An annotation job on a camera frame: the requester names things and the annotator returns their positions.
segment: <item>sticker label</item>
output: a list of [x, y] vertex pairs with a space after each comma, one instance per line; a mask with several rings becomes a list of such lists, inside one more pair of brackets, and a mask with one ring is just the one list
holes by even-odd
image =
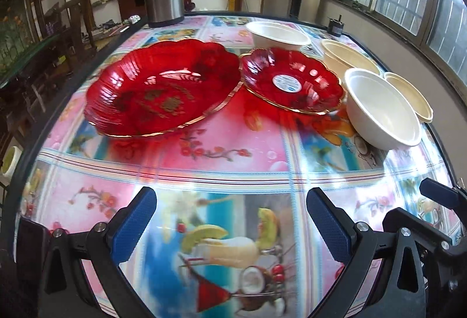
[[279, 74], [272, 79], [274, 86], [287, 93], [298, 93], [302, 89], [302, 85], [295, 78], [289, 75]]

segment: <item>gold rim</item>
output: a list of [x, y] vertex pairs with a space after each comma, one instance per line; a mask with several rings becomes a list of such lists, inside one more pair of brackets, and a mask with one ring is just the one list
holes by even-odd
[[279, 107], [281, 109], [284, 109], [286, 111], [291, 111], [291, 112], [298, 112], [300, 114], [305, 114], [305, 115], [326, 115], [326, 114], [329, 114], [331, 112], [335, 112], [337, 111], [338, 109], [340, 109], [340, 107], [342, 106], [342, 103], [346, 97], [346, 90], [344, 89], [344, 87], [342, 86], [342, 81], [341, 79], [339, 78], [339, 76], [333, 72], [332, 70], [330, 70], [326, 64], [323, 62], [323, 61], [320, 61], [319, 59], [317, 58], [314, 58], [314, 57], [310, 57], [308, 55], [306, 55], [305, 53], [303, 52], [300, 52], [302, 55], [304, 55], [305, 57], [307, 58], [310, 58], [312, 60], [316, 60], [318, 62], [320, 62], [326, 70], [328, 70], [329, 72], [331, 72], [332, 74], [334, 74], [337, 78], [337, 80], [339, 81], [339, 86], [342, 87], [342, 90], [343, 90], [343, 94], [342, 94], [342, 97], [340, 97], [339, 99], [339, 104], [332, 110], [324, 110], [324, 111], [305, 111], [305, 110], [299, 110], [299, 109], [293, 109], [291, 107], [287, 107], [287, 106], [284, 106], [282, 104], [279, 104], [279, 103], [276, 103], [270, 99], [267, 99], [266, 97], [264, 97], [263, 95], [260, 95], [258, 94], [256, 91], [254, 91], [253, 89], [250, 89], [249, 86], [248, 86], [248, 83], [245, 81], [245, 77], [243, 76], [243, 63], [242, 63], [242, 58], [245, 57], [245, 56], [251, 56], [251, 54], [256, 51], [256, 50], [267, 50], [267, 49], [263, 49], [263, 48], [254, 48], [252, 49], [251, 51], [249, 51], [248, 53], [243, 53], [239, 56], [240, 58], [240, 65], [241, 65], [241, 81], [243, 82], [243, 84], [245, 85], [245, 89], [247, 89], [249, 92], [251, 92], [251, 94], [257, 96], [258, 98], [262, 99], [263, 101], [269, 103], [269, 104], [272, 104], [273, 106], [276, 106], [276, 107]]
[[[190, 38], [186, 39], [186, 38], [185, 38], [185, 39], [180, 39], [180, 40], [177, 40], [177, 41], [173, 41], [173, 40], [162, 40], [162, 41], [157, 41], [156, 43], [153, 43], [153, 44], [148, 45], [148, 46], [144, 46], [144, 47], [142, 47], [142, 48], [137, 48], [137, 49], [149, 48], [149, 47], [151, 47], [151, 46], [153, 46], [153, 45], [156, 45], [156, 44], [159, 44], [159, 43], [163, 43], [163, 42], [166, 42], [166, 41], [170, 41], [170, 42], [172, 42], [172, 43], [177, 43], [177, 42], [183, 41], [183, 40], [196, 40], [196, 41], [199, 41], [200, 43], [204, 43], [204, 44], [205, 44], [204, 41], [201, 41], [201, 40], [198, 40], [198, 39], [190, 39]], [[235, 55], [235, 53], [229, 52], [222, 44], [220, 44], [220, 45], [224, 48], [224, 50], [226, 51], [226, 53]], [[195, 119], [193, 119], [193, 120], [190, 120], [190, 121], [187, 122], [187, 123], [183, 123], [183, 124], [181, 124], [181, 125], [179, 125], [179, 126], [177, 126], [177, 127], [170, 128], [170, 129], [168, 129], [168, 130], [164, 130], [164, 131], [160, 131], [160, 132], [154, 132], [154, 133], [147, 133], [147, 134], [144, 134], [144, 135], [109, 135], [109, 134], [106, 134], [106, 133], [103, 133], [103, 132], [99, 131], [97, 128], [96, 128], [96, 131], [97, 131], [97, 133], [98, 133], [99, 135], [108, 136], [108, 137], [110, 137], [110, 138], [150, 138], [150, 137], [153, 137], [153, 136], [159, 136], [159, 135], [163, 135], [163, 134], [165, 134], [165, 133], [171, 133], [171, 132], [178, 131], [178, 130], [180, 130], [180, 129], [182, 129], [182, 128], [186, 128], [186, 127], [188, 127], [189, 125], [195, 124], [195, 123], [197, 123], [197, 122], [203, 120], [204, 118], [208, 117], [209, 115], [212, 115], [214, 112], [217, 112], [217, 111], [221, 110], [223, 107], [225, 107], [225, 105], [226, 105], [227, 103], [229, 103], [229, 101], [232, 99], [232, 97], [237, 93], [238, 90], [240, 90], [241, 86], [243, 85], [243, 81], [242, 81], [243, 78], [242, 78], [242, 75], [241, 75], [242, 64], [241, 64], [240, 58], [239, 58], [239, 67], [238, 67], [238, 69], [239, 69], [239, 71], [240, 71], [240, 78], [241, 78], [241, 79], [240, 79], [240, 81], [237, 83], [237, 86], [235, 86], [235, 87], [233, 88], [233, 90], [229, 93], [229, 95], [228, 95], [220, 104], [218, 104], [216, 107], [214, 107], [214, 108], [212, 108], [212, 109], [209, 108], [208, 110], [206, 110], [205, 112], [203, 112], [203, 114], [202, 114], [201, 116], [199, 116], [199, 117], [197, 117], [197, 118], [195, 118]], [[95, 126], [95, 127], [97, 127], [95, 123], [90, 122], [89, 120], [88, 120], [88, 123], [91, 124], [91, 125], [93, 125], [93, 126]]]

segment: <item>table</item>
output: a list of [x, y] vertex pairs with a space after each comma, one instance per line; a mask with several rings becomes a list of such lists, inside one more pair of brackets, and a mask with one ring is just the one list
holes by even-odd
[[[221, 111], [167, 136], [117, 139], [97, 134], [83, 118], [89, 85], [108, 64], [160, 40], [186, 37], [215, 41], [238, 55], [251, 50], [247, 15], [193, 15], [171, 27], [143, 27], [118, 47], [74, 92], [39, 151], [26, 182], [20, 212], [51, 230], [90, 230], [108, 221], [142, 186], [152, 187], [158, 205], [131, 259], [121, 269], [158, 318], [193, 315], [270, 317], [275, 307], [241, 296], [197, 301], [200, 286], [239, 290], [244, 269], [270, 276], [285, 268], [284, 316], [306, 317], [342, 269], [324, 245], [305, 208], [306, 192], [321, 187], [354, 221], [382, 230], [382, 219], [402, 207], [458, 240], [456, 215], [421, 196], [431, 177], [452, 185], [432, 131], [407, 151], [383, 152], [354, 130], [345, 109], [333, 117], [295, 115], [240, 89]], [[334, 39], [311, 25], [284, 22], [312, 38], [306, 53], [321, 58], [320, 41]], [[349, 36], [338, 39], [366, 56]], [[282, 255], [265, 254], [274, 245]], [[200, 259], [207, 265], [200, 265]], [[379, 262], [351, 311], [365, 301]], [[105, 312], [115, 314], [92, 266], [88, 278]]]

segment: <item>printed cherry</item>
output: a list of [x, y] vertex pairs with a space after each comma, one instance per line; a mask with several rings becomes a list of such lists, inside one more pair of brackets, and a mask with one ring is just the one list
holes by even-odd
[[181, 234], [184, 234], [186, 232], [186, 225], [183, 222], [179, 222], [177, 225], [177, 231]]
[[284, 274], [284, 267], [281, 264], [277, 264], [271, 269], [272, 274]]
[[284, 282], [284, 280], [285, 280], [285, 277], [284, 277], [284, 275], [281, 273], [281, 274], [275, 274], [275, 275], [273, 276], [273, 279], [274, 279], [275, 282], [278, 282], [279, 284], [282, 284], [282, 283]]

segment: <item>bowl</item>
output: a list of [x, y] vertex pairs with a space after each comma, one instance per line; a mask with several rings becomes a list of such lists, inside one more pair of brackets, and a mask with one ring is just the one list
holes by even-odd
[[287, 51], [298, 51], [302, 46], [311, 44], [311, 39], [287, 25], [277, 22], [249, 22], [245, 25], [253, 36], [256, 48], [282, 48]]
[[239, 58], [218, 43], [163, 41], [109, 65], [86, 93], [85, 118], [107, 136], [155, 136], [220, 110], [241, 87]]
[[347, 69], [354, 67], [380, 75], [378, 66], [372, 60], [345, 44], [334, 40], [322, 40], [321, 46], [324, 50], [324, 63], [341, 79], [344, 79]]
[[394, 86], [364, 69], [347, 70], [345, 82], [347, 115], [368, 143], [386, 151], [420, 143], [422, 130], [415, 111]]
[[420, 121], [424, 123], [433, 121], [433, 109], [414, 85], [394, 73], [386, 72], [383, 77], [409, 101]]
[[324, 115], [339, 108], [340, 79], [319, 60], [299, 51], [255, 49], [241, 56], [248, 91], [285, 110]]

